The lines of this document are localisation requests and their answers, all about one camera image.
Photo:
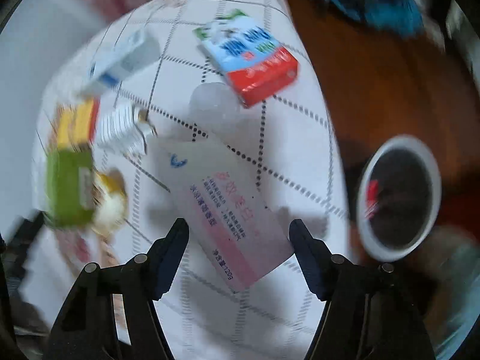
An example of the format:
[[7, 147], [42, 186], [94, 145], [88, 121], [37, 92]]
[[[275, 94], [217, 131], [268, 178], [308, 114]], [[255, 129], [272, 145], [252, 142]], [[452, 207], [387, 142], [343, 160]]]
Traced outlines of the yellow fruit peel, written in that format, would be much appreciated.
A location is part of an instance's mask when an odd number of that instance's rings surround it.
[[128, 198], [123, 187], [108, 174], [94, 174], [92, 229], [103, 238], [110, 238], [122, 226], [128, 213]]

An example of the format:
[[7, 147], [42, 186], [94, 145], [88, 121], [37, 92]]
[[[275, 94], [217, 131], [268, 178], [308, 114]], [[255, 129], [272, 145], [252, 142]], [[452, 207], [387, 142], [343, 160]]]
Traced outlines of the green white medicine box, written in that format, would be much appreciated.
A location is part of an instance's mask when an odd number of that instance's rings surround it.
[[52, 150], [46, 157], [46, 209], [54, 228], [84, 226], [95, 212], [94, 162], [90, 149]]

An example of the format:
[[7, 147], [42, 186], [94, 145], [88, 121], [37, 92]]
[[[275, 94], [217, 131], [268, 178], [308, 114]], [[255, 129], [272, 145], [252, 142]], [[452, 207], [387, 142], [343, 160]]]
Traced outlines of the white pink toothpaste box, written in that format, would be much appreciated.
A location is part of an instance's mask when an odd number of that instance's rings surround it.
[[249, 288], [292, 256], [248, 171], [220, 141], [153, 137], [148, 148], [176, 208], [230, 289]]

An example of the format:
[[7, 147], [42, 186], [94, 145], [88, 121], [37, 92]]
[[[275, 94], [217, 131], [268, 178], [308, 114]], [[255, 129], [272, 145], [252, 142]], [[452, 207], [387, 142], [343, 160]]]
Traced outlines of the clear plastic cup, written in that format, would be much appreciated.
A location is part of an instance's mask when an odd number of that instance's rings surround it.
[[242, 120], [238, 95], [221, 82], [197, 86], [190, 97], [189, 113], [197, 125], [216, 134], [233, 131]]

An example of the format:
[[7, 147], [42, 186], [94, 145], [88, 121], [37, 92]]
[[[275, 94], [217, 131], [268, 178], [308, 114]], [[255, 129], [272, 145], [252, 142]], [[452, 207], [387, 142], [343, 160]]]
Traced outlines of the blue red milk carton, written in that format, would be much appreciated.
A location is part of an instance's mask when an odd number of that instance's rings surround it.
[[242, 105], [250, 108], [292, 84], [298, 60], [239, 9], [193, 30], [199, 48], [219, 69]]

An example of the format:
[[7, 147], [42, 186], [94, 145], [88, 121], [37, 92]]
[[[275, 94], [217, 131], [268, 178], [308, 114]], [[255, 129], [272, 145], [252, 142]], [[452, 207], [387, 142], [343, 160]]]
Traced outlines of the red cola can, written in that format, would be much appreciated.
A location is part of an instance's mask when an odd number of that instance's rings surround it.
[[370, 180], [368, 182], [368, 188], [366, 193], [366, 209], [365, 217], [371, 219], [378, 209], [378, 191], [379, 183], [377, 180]]

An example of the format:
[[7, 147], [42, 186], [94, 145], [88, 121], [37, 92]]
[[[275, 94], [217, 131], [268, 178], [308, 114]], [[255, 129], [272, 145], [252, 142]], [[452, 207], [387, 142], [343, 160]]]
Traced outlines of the white round trash bin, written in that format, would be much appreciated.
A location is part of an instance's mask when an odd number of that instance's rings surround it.
[[[368, 182], [379, 183], [378, 209], [365, 217]], [[352, 194], [352, 219], [367, 254], [380, 262], [404, 258], [429, 235], [439, 213], [442, 181], [429, 147], [394, 136], [361, 167]]]

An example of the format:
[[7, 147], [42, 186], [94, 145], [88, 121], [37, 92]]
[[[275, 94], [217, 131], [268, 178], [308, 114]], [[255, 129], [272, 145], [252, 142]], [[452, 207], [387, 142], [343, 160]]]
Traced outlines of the grey cloth on floor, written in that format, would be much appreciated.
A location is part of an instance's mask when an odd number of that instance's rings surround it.
[[437, 226], [416, 257], [439, 282], [425, 327], [436, 358], [450, 359], [479, 317], [479, 244], [458, 227]]

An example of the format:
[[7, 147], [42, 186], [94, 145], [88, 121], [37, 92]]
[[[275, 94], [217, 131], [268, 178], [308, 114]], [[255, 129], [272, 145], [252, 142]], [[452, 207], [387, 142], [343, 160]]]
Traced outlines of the crumpled white paper leaflet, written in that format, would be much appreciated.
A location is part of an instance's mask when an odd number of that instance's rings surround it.
[[141, 157], [146, 155], [148, 138], [155, 135], [146, 109], [125, 103], [100, 120], [94, 144], [113, 154]]

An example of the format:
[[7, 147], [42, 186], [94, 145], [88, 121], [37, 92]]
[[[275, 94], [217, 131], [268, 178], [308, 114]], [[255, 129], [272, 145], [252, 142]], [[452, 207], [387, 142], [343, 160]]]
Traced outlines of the yellow red small box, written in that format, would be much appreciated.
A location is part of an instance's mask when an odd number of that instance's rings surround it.
[[90, 97], [76, 105], [60, 104], [53, 122], [55, 149], [80, 149], [93, 143], [100, 102]]

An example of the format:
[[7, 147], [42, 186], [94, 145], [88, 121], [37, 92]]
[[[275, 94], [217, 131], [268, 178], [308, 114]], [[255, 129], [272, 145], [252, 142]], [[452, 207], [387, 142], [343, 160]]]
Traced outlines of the white patterned tablecloth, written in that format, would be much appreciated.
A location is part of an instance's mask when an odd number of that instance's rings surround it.
[[[220, 130], [190, 110], [202, 84], [224, 77], [199, 47], [194, 30], [220, 13], [240, 10], [267, 29], [297, 60], [298, 78], [263, 102], [238, 110]], [[148, 110], [157, 132], [143, 157], [94, 150], [103, 171], [120, 172], [128, 195], [126, 221], [106, 246], [112, 261], [127, 262], [165, 236], [186, 211], [169, 188], [183, 181], [202, 210], [220, 203], [220, 221], [240, 228], [244, 202], [233, 170], [245, 172], [253, 200], [287, 229], [302, 219], [330, 250], [348, 250], [348, 211], [335, 129], [317, 75], [285, 0], [152, 0], [109, 24], [51, 77], [42, 94], [32, 152], [33, 204], [43, 207], [41, 165], [53, 142], [60, 105], [86, 77], [92, 62], [140, 29], [160, 41], [160, 58], [103, 94], [105, 116], [123, 104]], [[325, 307], [289, 258], [248, 289], [233, 290], [224, 254], [204, 250], [191, 236], [171, 289], [155, 303], [176, 359], [302, 359]]]

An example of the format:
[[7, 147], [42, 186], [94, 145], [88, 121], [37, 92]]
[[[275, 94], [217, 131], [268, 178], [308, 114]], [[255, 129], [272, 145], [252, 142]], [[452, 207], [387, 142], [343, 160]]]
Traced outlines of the white blue carton box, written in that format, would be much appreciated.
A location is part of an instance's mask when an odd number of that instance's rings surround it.
[[157, 61], [161, 54], [158, 39], [146, 29], [137, 30], [92, 63], [78, 94], [98, 98]]

